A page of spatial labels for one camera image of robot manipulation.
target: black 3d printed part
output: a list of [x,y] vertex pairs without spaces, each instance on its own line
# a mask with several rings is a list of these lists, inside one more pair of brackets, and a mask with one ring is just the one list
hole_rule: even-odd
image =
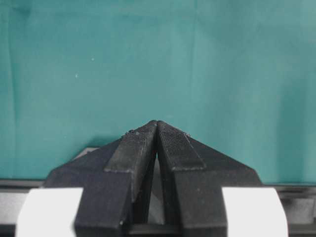
[[151,121],[49,174],[44,187],[84,187],[75,219],[77,236],[120,236],[124,222],[147,219],[156,126]]
[[222,186],[262,185],[253,169],[163,121],[158,122],[158,158],[166,222],[181,225],[185,236],[225,237]]

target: black clamp jaw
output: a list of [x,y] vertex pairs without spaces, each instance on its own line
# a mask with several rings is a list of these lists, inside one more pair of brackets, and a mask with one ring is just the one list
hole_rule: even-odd
[[156,154],[165,224],[184,236],[226,236],[221,186],[262,185],[248,166],[163,121],[151,121],[52,170],[43,186],[83,187],[78,237],[121,236],[128,226],[147,222]]

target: white tape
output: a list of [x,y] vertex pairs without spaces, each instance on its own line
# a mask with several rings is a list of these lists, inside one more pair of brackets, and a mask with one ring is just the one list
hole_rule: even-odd
[[228,237],[288,237],[286,216],[274,188],[223,187]]
[[32,189],[18,216],[16,237],[76,237],[83,188]]

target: black plastic part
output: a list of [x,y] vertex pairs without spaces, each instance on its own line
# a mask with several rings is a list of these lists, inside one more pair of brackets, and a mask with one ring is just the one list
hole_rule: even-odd
[[77,236],[120,236],[123,223],[147,220],[156,126],[151,121],[49,174],[44,187],[84,188],[75,219]]
[[162,121],[158,122],[158,158],[166,223],[180,224],[184,236],[225,237],[222,187],[262,185],[250,167]]
[[105,172],[129,172],[132,179],[132,201],[135,201],[147,172],[156,157],[156,121],[126,133],[112,158],[104,167]]

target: teal backdrop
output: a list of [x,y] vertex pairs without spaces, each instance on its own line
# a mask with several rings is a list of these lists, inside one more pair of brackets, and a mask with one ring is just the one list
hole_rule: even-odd
[[0,0],[0,178],[161,119],[316,183],[315,0]]

